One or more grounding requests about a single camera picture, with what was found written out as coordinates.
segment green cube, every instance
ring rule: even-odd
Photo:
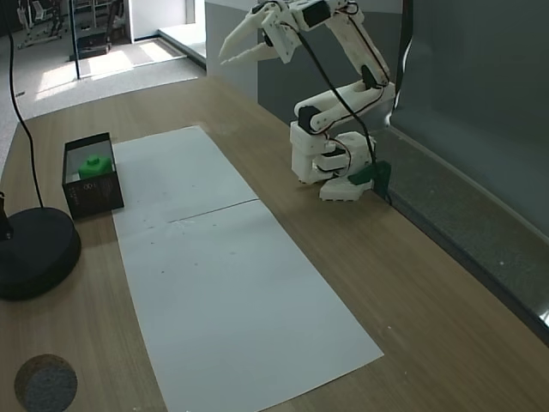
[[[86,162],[78,168],[80,179],[94,178],[101,174],[112,172],[112,160],[110,157],[100,157],[92,154]]]

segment sunlight on floor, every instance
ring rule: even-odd
[[[76,86],[74,63],[67,63],[54,70],[46,71],[40,80],[35,101],[46,99]]]
[[[123,51],[111,51],[105,56],[89,58],[90,74],[96,78],[112,72],[132,70],[134,65]]]
[[[156,43],[150,42],[139,46],[155,62],[165,62],[173,59],[173,56]]]

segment gray wall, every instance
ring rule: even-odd
[[[393,124],[549,235],[549,2],[419,0]]]
[[[257,63],[221,66],[218,59],[225,37],[244,19],[246,11],[208,2],[205,7],[208,75],[222,76],[226,81],[257,101]],[[256,44],[255,36],[250,36],[234,51],[234,55]]]
[[[361,7],[366,9],[364,2],[365,0],[359,0]],[[394,80],[399,51],[401,15],[366,12],[364,26],[385,57]],[[306,33],[305,37],[334,85],[339,87],[359,80],[359,75],[345,56],[341,46],[326,27]],[[296,103],[328,89],[303,47],[295,52],[292,62],[289,64],[283,64],[280,60],[259,62],[258,79],[258,103],[286,123],[295,119],[293,107]],[[389,109],[390,105],[380,108],[366,118],[366,123],[371,130],[382,127],[384,117]],[[346,124],[343,129],[348,130],[351,127],[356,129],[353,122]]]

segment floor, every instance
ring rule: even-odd
[[[16,43],[22,41],[22,38],[22,33],[15,34]],[[144,45],[149,54],[156,53],[164,56],[167,52],[161,47],[155,47],[154,43]],[[18,98],[24,118],[33,118],[115,94],[205,76],[204,70],[188,58],[179,58],[158,64],[127,66],[117,73],[99,70],[98,75],[77,82],[75,66],[67,62],[71,48],[69,40],[62,39],[16,51],[15,89],[18,94],[24,93]],[[9,42],[7,38],[2,38],[0,39],[0,170],[3,169],[18,123],[9,99],[8,58]],[[103,64],[97,64],[97,66],[105,67]]]
[[[113,71],[133,70],[145,64],[162,63],[175,58],[184,58],[184,54],[163,39],[151,39],[133,45],[114,45],[105,56],[81,60],[80,70],[82,77],[103,76]]]

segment white paper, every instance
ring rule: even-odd
[[[172,170],[160,156],[148,162]],[[226,164],[223,173],[238,175]],[[168,198],[149,216],[186,208],[184,198]],[[125,213],[114,216],[118,241],[169,411],[255,412],[383,355],[260,200],[138,231]]]
[[[118,143],[114,157],[124,198],[118,236],[257,199],[199,127]]]

